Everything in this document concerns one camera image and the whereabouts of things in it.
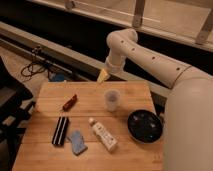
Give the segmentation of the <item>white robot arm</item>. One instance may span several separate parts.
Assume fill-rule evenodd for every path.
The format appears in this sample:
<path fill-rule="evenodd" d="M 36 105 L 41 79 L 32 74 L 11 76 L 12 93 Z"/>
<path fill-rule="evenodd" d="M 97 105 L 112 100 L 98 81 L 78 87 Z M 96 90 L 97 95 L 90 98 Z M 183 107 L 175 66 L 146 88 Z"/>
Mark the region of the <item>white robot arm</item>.
<path fill-rule="evenodd" d="M 105 71 L 130 59 L 170 89 L 165 104 L 163 171 L 213 171 L 213 76 L 137 44 L 133 29 L 113 31 Z"/>

